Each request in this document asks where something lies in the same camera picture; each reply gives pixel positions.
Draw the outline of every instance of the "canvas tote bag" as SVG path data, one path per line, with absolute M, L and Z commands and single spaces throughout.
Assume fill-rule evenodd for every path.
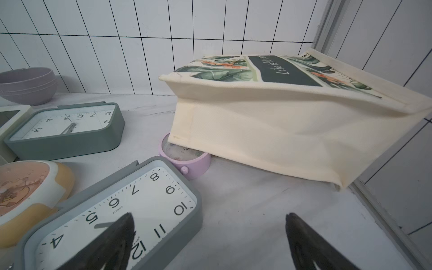
M 169 142 L 341 187 L 432 111 L 432 99 L 313 49 L 204 57 L 159 78 L 178 96 Z

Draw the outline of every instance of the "stacked bowl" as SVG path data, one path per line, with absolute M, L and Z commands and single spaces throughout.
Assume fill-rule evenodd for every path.
M 0 96 L 9 101 L 40 105 L 57 91 L 57 78 L 52 69 L 30 67 L 0 73 Z

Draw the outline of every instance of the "tile grout line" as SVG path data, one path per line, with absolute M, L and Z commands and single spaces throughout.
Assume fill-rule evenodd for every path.
M 13 70 L 13 68 L 9 65 L 9 62 L 6 60 L 6 58 L 4 57 L 3 53 L 1 53 L 1 51 L 0 54 L 3 57 L 3 59 L 6 61 L 6 64 L 10 67 L 10 69 Z
M 192 0 L 192 52 L 195 60 L 194 0 Z
M 418 229 L 416 229 L 416 230 L 413 230 L 413 231 L 410 232 L 408 235 L 411 235 L 411 234 L 413 234 L 413 233 L 415 233 L 415 232 L 418 232 L 419 230 L 421 230 L 421 229 L 423 229 L 423 228 L 425 228 L 425 227 L 427 227 L 427 226 L 429 226 L 429 225 L 431 225 L 431 224 L 432 224 L 432 221 L 429 222 L 429 223 L 426 224 L 426 225 L 421 226 L 420 228 L 418 228 Z
M 12 35 L 38 35 L 33 33 L 11 33 Z M 39 35 L 56 35 L 60 34 L 39 34 Z M 103 37 L 103 38 L 139 38 L 130 36 L 111 36 L 111 35 L 61 35 L 61 36 L 72 36 L 72 37 Z M 164 37 L 141 37 L 141 38 L 164 38 Z M 254 41 L 254 42 L 272 42 L 272 40 L 244 40 L 244 39 L 218 39 L 218 38 L 172 38 L 172 39 L 195 39 L 195 40 L 220 40 L 220 41 Z M 301 41 L 275 41 L 275 42 L 285 42 L 285 43 L 313 43 L 313 42 L 301 42 Z
M 241 41 L 241 52 L 240 52 L 240 54 L 243 53 L 243 44 L 245 43 L 246 23 L 248 22 L 248 11 L 249 11 L 249 0 L 248 0 L 248 6 L 246 7 L 245 30 L 243 31 L 243 40 Z
M 390 20 L 388 21 L 387 25 L 384 28 L 384 31 L 382 32 L 381 36 L 378 39 L 377 44 L 375 44 L 374 49 L 372 50 L 371 54 L 369 55 L 368 59 L 366 60 L 365 65 L 363 66 L 362 70 L 365 69 L 366 65 L 369 62 L 369 59 L 371 58 L 372 54 L 374 53 L 376 47 L 378 46 L 378 43 L 381 41 L 382 36 L 384 36 L 385 31 L 387 30 L 387 27 L 390 25 L 391 20 L 393 19 L 394 15 L 396 14 L 397 10 L 399 9 L 400 4 L 402 3 L 403 0 L 400 0 L 399 5 L 397 6 L 396 10 L 393 12 L 393 15 L 391 16 Z
M 223 15 L 222 55 L 223 55 L 223 40 L 225 39 L 226 1 L 227 0 L 225 0 L 225 13 Z
M 22 54 L 21 50 L 18 48 L 18 45 L 15 43 L 15 40 L 13 40 L 12 35 L 9 33 L 9 30 L 7 30 L 6 25 L 4 25 L 3 21 L 0 18 L 0 22 L 3 24 L 4 28 L 6 29 L 7 33 L 2 34 L 9 34 L 10 38 L 12 39 L 13 43 L 15 44 L 16 48 L 18 49 L 19 53 L 23 57 L 24 61 L 26 62 L 27 66 L 30 67 L 30 65 L 27 63 L 27 60 L 25 59 L 24 55 Z
M 415 136 L 417 136 L 417 134 L 420 132 L 420 131 L 422 131 L 422 129 L 427 125 L 427 124 L 429 124 L 429 122 L 426 122 L 426 124 L 424 124 L 423 125 L 423 127 L 421 127 L 417 132 L 416 132 L 416 134 L 414 134 L 396 153 L 394 153 L 392 156 L 391 156 L 391 158 L 389 158 L 388 159 L 388 161 L 386 161 L 385 163 L 384 163 L 384 165 L 382 165 L 365 183 L 364 183 L 364 185 L 366 185 L 374 176 L 375 176 L 375 174 L 377 174 L 384 166 L 386 166 L 387 165 L 387 163 L 389 163 L 390 162 L 390 160 L 392 159 L 392 158 L 394 158 L 394 156 L 396 156 Z
M 107 79 L 105 78 L 104 71 L 102 70 L 101 63 L 99 62 L 99 58 L 98 58 L 98 55 L 97 55 L 97 53 L 96 53 L 95 47 L 93 46 L 92 39 L 90 38 L 89 31 L 87 30 L 86 22 L 84 21 L 83 14 L 81 13 L 81 9 L 79 8 L 78 0 L 75 0 L 75 2 L 76 2 L 76 5 L 78 6 L 78 10 L 79 10 L 79 13 L 81 14 L 81 18 L 83 19 L 83 23 L 84 23 L 84 26 L 85 26 L 85 28 L 86 28 L 87 34 L 89 35 L 89 40 L 90 40 L 90 43 L 92 44 L 93 51 L 95 52 L 96 60 L 98 61 L 99 67 L 101 68 L 102 76 L 104 77 L 105 83 L 107 84 L 108 92 L 111 94 L 111 91 L 109 90 L 109 86 L 108 86 L 108 83 L 107 83 Z
M 420 66 L 423 64 L 423 62 L 426 60 L 426 58 L 428 58 L 429 54 L 431 53 L 432 48 L 429 50 L 429 52 L 427 53 L 427 55 L 425 56 L 425 58 L 423 58 L 423 60 L 420 62 L 420 64 L 418 65 L 418 67 L 414 70 L 414 72 L 411 74 L 411 76 L 408 78 L 407 82 L 403 84 L 403 86 L 405 87 L 405 85 L 407 85 L 407 83 L 411 80 L 411 78 L 414 76 L 414 74 L 417 72 L 417 70 L 420 68 Z
M 166 6 L 168 7 L 168 21 L 169 21 L 169 34 L 171 36 L 171 50 L 172 50 L 172 66 L 175 70 L 175 62 L 174 62 L 174 46 L 172 45 L 172 31 L 171 31 L 171 16 L 169 15 L 169 1 L 166 0 Z
M 269 54 L 271 54 L 271 50 L 273 49 L 274 37 L 276 36 L 277 24 L 279 23 L 279 17 L 280 17 L 280 12 L 282 11 L 282 5 L 283 5 L 283 0 L 280 3 L 279 15 L 277 16 L 276 28 L 274 29 L 273 40 L 271 41 L 271 47 L 270 47 L 270 53 Z
M 111 0 L 108 0 L 109 7 L 111 8 L 112 18 L 114 20 L 115 29 L 117 30 L 118 41 L 120 42 L 121 51 L 123 52 L 124 62 L 126 64 L 127 74 L 129 74 L 130 85 L 132 86 L 133 94 L 135 94 L 135 89 L 133 88 L 132 78 L 130 77 L 129 67 L 127 66 L 126 56 L 124 55 L 123 45 L 121 44 L 120 34 L 118 33 L 117 23 L 115 22 L 114 11 L 112 10 Z
M 150 91 L 152 92 L 153 95 L 152 81 L 150 80 L 149 67 L 147 66 L 146 52 L 144 51 L 143 38 L 141 37 L 141 28 L 140 28 L 140 22 L 138 20 L 138 12 L 137 12 L 137 7 L 135 5 L 135 0 L 133 0 L 133 7 L 135 8 L 135 15 L 137 16 L 138 31 L 140 32 L 140 40 L 141 40 L 141 46 L 143 47 L 144 61 L 146 62 L 147 75 L 149 76 Z
M 317 2 L 318 2 L 318 0 L 315 0 L 315 5 L 314 5 L 314 8 L 312 9 L 311 17 L 309 18 L 308 26 L 306 27 L 305 35 L 303 36 L 302 44 L 300 45 L 299 53 L 297 55 L 300 55 L 300 51 L 302 50 L 303 42 L 305 42 L 305 37 L 306 37 L 306 34 L 308 33 L 309 24 L 311 23 L 312 16 L 313 16 L 314 11 L 315 11 L 315 7 L 317 6 Z
M 346 40 L 346 37 L 348 36 L 349 31 L 351 30 L 351 26 L 353 25 L 354 21 L 356 20 L 357 13 L 359 13 L 359 10 L 360 10 L 360 7 L 362 6 L 362 4 L 363 4 L 363 0 L 360 2 L 359 8 L 357 9 L 356 14 L 354 15 L 353 21 L 351 22 L 351 24 L 350 24 L 350 26 L 348 28 L 348 32 L 346 32 L 345 38 L 343 39 L 342 44 L 340 45 L 339 51 L 337 52 L 335 59 L 337 59 L 337 57 L 339 56 L 340 50 L 342 49 L 343 44 L 344 44 L 344 42 Z
M 35 29 L 36 29 L 36 32 L 37 32 L 38 35 L 39 35 L 39 31 L 38 31 L 38 29 L 36 28 L 36 25 L 35 25 L 35 23 L 33 22 L 33 19 L 32 19 L 32 17 L 30 16 L 29 11 L 27 10 L 27 7 L 24 5 L 24 2 L 23 2 L 22 0 L 21 0 L 21 3 L 22 3 L 22 5 L 24 6 L 24 9 L 25 9 L 25 11 L 27 12 L 27 15 L 29 16 L 30 20 L 32 21 L 33 26 L 34 26 Z M 41 35 L 39 35 L 39 38 L 41 39 L 42 44 L 43 44 L 44 47 L 45 47 L 45 50 L 47 50 L 47 53 L 48 53 L 48 55 L 50 56 L 51 61 L 53 61 L 53 64 L 54 64 L 54 66 L 55 66 L 55 69 L 57 69 L 57 72 L 58 72 L 58 74 L 60 75 L 60 78 L 61 78 L 61 80 L 63 81 L 64 86 L 66 86 L 67 91 L 70 93 L 70 91 L 69 91 L 69 87 L 67 87 L 66 82 L 64 81 L 63 76 L 61 75 L 60 71 L 58 70 L 57 65 L 55 64 L 53 57 L 51 56 L 50 52 L 48 51 L 47 45 L 45 45 L 45 42 L 44 42 L 44 40 L 42 39 Z
M 60 33 L 58 32 L 57 27 L 55 26 L 54 20 L 53 20 L 53 18 L 52 18 L 52 16 L 51 16 L 50 11 L 48 10 L 47 4 L 45 4 L 45 0 L 42 0 L 42 2 L 44 3 L 45 8 L 47 9 L 48 15 L 50 16 L 51 21 L 53 22 L 53 25 L 54 25 L 55 31 L 57 31 L 57 35 L 58 35 L 58 37 L 59 37 L 61 43 L 63 44 L 64 51 L 66 52 L 67 57 L 69 57 L 69 61 L 70 61 L 70 63 L 72 64 L 73 70 L 75 71 L 76 76 L 78 77 L 78 80 L 79 80 L 79 82 L 81 83 L 81 86 L 83 87 L 84 93 L 87 93 L 86 89 L 84 88 L 83 82 L 81 81 L 81 78 L 79 77 L 78 72 L 76 71 L 76 68 L 75 68 L 75 66 L 74 66 L 74 64 L 73 64 L 73 62 L 72 62 L 72 59 L 70 58 L 70 55 L 69 55 L 69 53 L 68 53 L 67 50 L 66 50 L 66 46 L 65 46 L 64 43 L 63 43 L 63 39 L 61 39 Z

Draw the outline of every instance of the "white countertop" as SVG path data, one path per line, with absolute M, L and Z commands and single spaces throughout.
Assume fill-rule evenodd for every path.
M 108 152 L 57 161 L 69 166 L 72 195 L 134 160 L 158 155 L 170 131 L 175 96 L 58 93 L 34 111 L 88 102 L 116 102 L 126 122 L 120 145 Z M 0 105 L 12 105 L 0 100 Z M 191 181 L 203 199 L 202 229 L 166 269 L 295 269 L 285 234 L 294 212 L 362 270 L 412 269 L 349 190 L 279 175 L 219 157 Z

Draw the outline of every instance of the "clock button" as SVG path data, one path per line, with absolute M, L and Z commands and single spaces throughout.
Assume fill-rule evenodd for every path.
M 187 175 L 187 173 L 189 172 L 189 168 L 186 166 L 183 166 L 180 168 L 180 171 L 183 175 Z

